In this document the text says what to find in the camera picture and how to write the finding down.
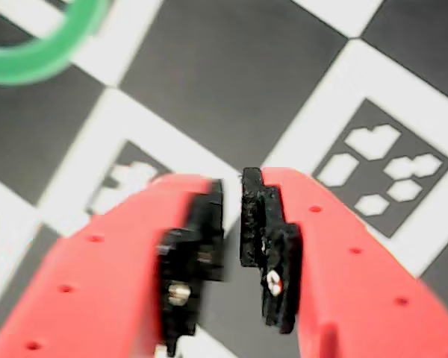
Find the black and white pattern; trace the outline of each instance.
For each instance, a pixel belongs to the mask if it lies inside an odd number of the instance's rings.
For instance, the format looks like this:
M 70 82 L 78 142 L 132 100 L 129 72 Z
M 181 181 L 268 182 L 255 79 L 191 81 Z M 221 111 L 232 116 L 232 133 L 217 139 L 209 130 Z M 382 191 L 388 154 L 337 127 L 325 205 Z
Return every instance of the black and white pattern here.
M 71 1 L 0 0 L 0 45 Z M 59 236 L 199 173 L 224 179 L 229 282 L 181 354 L 297 357 L 237 258 L 244 166 L 312 174 L 448 307 L 448 0 L 110 3 L 66 71 L 0 87 L 0 327 Z
M 391 238 L 448 171 L 448 157 L 368 100 L 314 177 Z

